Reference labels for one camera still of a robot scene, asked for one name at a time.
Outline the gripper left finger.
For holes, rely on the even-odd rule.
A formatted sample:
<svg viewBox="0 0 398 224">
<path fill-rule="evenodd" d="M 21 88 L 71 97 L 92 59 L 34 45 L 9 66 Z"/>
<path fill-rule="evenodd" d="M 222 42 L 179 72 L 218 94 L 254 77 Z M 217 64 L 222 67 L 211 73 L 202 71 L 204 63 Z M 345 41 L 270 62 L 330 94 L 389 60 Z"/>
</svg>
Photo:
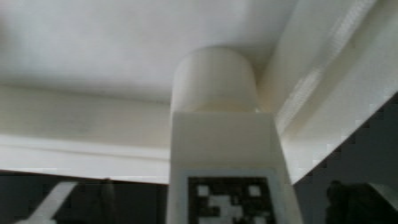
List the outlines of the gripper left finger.
<svg viewBox="0 0 398 224">
<path fill-rule="evenodd" d="M 112 180 L 62 181 L 14 224 L 117 224 Z"/>
</svg>

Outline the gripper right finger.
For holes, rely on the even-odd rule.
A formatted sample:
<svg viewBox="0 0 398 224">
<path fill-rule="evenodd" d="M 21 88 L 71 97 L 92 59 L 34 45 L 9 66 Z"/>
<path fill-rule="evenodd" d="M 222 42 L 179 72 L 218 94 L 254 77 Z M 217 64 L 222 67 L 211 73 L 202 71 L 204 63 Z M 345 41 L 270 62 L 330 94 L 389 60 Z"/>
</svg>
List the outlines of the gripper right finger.
<svg viewBox="0 0 398 224">
<path fill-rule="evenodd" d="M 368 183 L 334 180 L 327 199 L 325 224 L 398 224 L 398 209 Z"/>
</svg>

